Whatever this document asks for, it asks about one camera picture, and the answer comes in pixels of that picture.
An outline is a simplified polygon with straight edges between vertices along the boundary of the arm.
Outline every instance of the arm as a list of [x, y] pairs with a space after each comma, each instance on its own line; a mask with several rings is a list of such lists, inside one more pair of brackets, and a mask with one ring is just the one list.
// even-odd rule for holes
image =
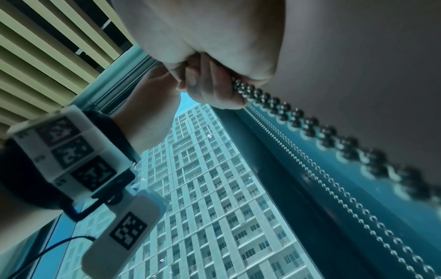
[[[112, 117], [138, 153], [162, 142], [169, 132], [181, 100], [176, 85], [164, 66], [156, 67], [141, 79], [125, 105]], [[23, 202], [0, 183], [0, 254], [61, 212]]]

